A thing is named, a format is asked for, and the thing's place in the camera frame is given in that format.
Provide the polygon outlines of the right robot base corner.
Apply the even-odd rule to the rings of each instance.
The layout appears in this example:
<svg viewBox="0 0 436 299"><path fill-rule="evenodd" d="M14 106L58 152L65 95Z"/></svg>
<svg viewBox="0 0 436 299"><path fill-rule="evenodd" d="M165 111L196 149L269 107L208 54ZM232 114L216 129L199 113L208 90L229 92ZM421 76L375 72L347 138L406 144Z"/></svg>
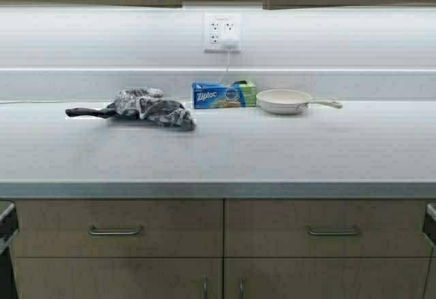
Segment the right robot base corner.
<svg viewBox="0 0 436 299"><path fill-rule="evenodd" d="M422 231L430 243L436 245L436 216L435 203L431 202L426 205L424 223Z"/></svg>

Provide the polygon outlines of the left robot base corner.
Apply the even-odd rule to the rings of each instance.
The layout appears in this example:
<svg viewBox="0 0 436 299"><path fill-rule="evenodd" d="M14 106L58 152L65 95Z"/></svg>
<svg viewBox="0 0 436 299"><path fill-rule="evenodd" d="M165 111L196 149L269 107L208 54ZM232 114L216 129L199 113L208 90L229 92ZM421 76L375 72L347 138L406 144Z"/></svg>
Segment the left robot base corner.
<svg viewBox="0 0 436 299"><path fill-rule="evenodd" d="M18 233L18 215L15 203L1 201L1 254L11 245Z"/></svg>

